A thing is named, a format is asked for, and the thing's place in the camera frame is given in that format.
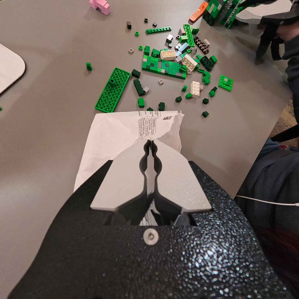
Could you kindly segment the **white rounded board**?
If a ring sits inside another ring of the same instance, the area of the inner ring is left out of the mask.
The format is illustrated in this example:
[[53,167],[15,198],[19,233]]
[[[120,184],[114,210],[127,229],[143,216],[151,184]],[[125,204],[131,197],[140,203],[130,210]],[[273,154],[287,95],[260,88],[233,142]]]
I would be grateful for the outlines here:
[[0,93],[4,92],[26,70],[24,60],[9,48],[0,45]]

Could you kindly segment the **cream hollow brick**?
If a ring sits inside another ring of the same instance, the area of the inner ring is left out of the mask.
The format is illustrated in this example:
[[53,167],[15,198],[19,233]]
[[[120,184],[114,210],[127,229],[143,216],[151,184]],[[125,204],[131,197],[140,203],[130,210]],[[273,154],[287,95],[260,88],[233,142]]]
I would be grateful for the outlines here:
[[175,50],[160,51],[160,59],[165,61],[174,61],[177,58]]

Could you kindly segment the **orange brick separator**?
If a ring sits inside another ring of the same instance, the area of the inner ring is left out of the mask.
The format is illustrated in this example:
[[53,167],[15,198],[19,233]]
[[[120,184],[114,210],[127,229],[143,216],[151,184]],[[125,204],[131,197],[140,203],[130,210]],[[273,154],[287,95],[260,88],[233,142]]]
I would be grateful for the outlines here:
[[189,17],[189,20],[195,23],[203,15],[207,7],[208,7],[208,2],[206,1],[202,2],[201,5],[198,7],[198,9]]

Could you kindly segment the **pile of loose toy bricks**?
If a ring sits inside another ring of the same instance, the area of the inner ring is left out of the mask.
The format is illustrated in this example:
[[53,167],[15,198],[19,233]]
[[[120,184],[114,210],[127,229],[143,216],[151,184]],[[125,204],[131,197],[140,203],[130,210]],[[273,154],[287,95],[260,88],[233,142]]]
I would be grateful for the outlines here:
[[[198,32],[199,32],[199,28],[192,28],[193,37],[197,36]],[[185,54],[189,54],[191,56],[191,54],[195,55],[197,53],[197,49],[199,49],[199,48],[196,45],[195,45],[195,47],[189,47],[188,43],[186,42],[187,37],[185,35],[184,27],[181,27],[180,30],[178,31],[178,35],[176,36],[176,40],[179,41],[179,43],[177,45],[175,45],[174,49],[172,48],[173,38],[174,38],[174,36],[172,34],[168,34],[168,36],[166,38],[167,48],[162,49],[162,50],[175,50],[177,58],[174,61],[171,61],[171,62],[176,62],[176,63],[182,64],[181,61],[182,61],[182,58],[185,56]],[[144,55],[155,57],[155,58],[160,58],[160,51],[162,51],[162,50],[157,50],[155,48],[150,50],[149,46],[143,47],[142,45],[140,45],[138,47],[138,50],[139,51],[143,50]],[[198,64],[192,72],[187,69],[187,75],[188,74],[190,75],[193,72],[197,71],[202,76],[200,83],[203,84],[204,86],[206,86],[211,82],[211,74],[201,64],[199,59],[202,56],[199,55],[199,54],[196,55],[195,58],[191,56]],[[141,97],[143,95],[146,95],[149,92],[148,87],[144,87],[144,88],[142,87],[141,82],[139,80],[140,75],[141,75],[141,73],[139,71],[137,71],[136,69],[133,69],[132,72],[131,72],[131,76],[135,78],[133,80],[133,84],[134,84],[134,87],[135,87],[139,97]],[[187,93],[185,95],[185,98],[186,99],[193,99],[192,94],[190,93],[190,91],[189,91],[189,93]]]

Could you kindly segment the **dark green wide brick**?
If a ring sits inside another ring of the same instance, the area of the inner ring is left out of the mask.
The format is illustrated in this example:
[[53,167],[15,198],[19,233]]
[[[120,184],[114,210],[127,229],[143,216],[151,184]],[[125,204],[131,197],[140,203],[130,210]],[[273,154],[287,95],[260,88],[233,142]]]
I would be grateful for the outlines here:
[[199,60],[207,71],[210,71],[218,61],[214,55],[212,55],[210,58],[204,55]]

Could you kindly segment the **green brick creeper model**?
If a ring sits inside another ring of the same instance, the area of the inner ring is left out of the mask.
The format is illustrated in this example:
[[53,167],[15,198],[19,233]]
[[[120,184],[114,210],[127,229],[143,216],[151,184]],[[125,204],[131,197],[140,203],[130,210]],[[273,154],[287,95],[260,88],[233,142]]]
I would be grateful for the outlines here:
[[237,14],[245,9],[241,2],[241,0],[210,0],[202,18],[210,26],[218,22],[229,29]]

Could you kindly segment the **large green studded plate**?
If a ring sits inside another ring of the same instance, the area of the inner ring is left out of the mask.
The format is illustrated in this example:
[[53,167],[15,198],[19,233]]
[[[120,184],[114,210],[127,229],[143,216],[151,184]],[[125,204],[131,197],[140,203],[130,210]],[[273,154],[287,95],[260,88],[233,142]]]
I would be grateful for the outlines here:
[[95,105],[95,109],[104,113],[114,112],[130,77],[129,72],[115,67]]

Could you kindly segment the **white paper bag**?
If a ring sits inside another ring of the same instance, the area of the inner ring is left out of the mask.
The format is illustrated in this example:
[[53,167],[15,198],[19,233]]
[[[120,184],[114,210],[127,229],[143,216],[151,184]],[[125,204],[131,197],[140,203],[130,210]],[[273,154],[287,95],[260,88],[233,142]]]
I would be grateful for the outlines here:
[[108,160],[133,144],[158,139],[178,152],[184,114],[181,111],[135,111],[96,114],[85,144],[74,185],[74,193],[95,191],[95,179],[89,179]]

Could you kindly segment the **pink toy pig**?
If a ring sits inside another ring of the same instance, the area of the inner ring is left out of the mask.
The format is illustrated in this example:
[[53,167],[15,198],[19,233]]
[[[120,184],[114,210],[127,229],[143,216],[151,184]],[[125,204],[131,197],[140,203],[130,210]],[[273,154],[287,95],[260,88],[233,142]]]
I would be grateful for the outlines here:
[[106,16],[110,13],[110,5],[106,0],[89,0],[89,5],[94,10],[100,10]]

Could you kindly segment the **black studded plate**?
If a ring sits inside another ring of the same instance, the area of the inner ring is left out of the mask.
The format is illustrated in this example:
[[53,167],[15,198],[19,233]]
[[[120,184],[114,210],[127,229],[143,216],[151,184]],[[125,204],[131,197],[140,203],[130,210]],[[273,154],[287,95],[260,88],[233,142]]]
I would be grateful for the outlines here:
[[194,44],[201,50],[203,54],[209,53],[210,42],[207,39],[201,40],[198,36],[193,37]]

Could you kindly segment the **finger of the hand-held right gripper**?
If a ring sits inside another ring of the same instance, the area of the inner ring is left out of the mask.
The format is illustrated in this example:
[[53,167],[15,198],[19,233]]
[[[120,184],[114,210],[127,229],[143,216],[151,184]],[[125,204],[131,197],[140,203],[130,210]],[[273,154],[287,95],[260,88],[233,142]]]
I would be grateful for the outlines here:
[[248,24],[260,24],[265,16],[289,12],[293,5],[290,0],[253,1],[250,5],[245,2],[240,3],[241,9],[236,13],[235,19]]

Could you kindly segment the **thin long green plate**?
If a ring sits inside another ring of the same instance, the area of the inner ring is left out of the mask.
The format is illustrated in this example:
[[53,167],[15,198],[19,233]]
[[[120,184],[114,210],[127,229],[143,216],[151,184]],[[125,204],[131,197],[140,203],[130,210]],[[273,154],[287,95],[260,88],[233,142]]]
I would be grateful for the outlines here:
[[171,30],[172,30],[172,28],[170,26],[166,26],[166,27],[161,27],[161,28],[150,28],[150,29],[146,29],[145,33],[147,35],[151,35],[151,34],[171,32]]

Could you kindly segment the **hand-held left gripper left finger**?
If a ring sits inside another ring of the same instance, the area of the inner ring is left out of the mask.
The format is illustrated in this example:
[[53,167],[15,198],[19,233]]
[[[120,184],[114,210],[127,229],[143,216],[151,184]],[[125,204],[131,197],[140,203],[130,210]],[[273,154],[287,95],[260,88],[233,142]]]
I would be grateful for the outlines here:
[[150,144],[141,140],[113,159],[91,209],[121,214],[132,225],[140,224],[150,206],[145,174]]

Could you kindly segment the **person's dark clothing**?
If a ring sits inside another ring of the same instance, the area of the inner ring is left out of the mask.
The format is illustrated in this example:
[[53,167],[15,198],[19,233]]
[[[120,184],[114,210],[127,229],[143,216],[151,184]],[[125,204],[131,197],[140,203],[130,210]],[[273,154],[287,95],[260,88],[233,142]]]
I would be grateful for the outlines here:
[[298,148],[267,139],[234,200],[279,279],[298,298]]

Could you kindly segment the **green mosaic tile plate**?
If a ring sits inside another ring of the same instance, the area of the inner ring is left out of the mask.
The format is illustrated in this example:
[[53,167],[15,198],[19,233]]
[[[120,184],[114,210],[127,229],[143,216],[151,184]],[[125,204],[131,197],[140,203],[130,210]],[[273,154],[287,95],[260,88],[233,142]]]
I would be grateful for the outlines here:
[[187,76],[187,68],[185,65],[147,55],[143,56],[142,70],[182,80],[185,80]]

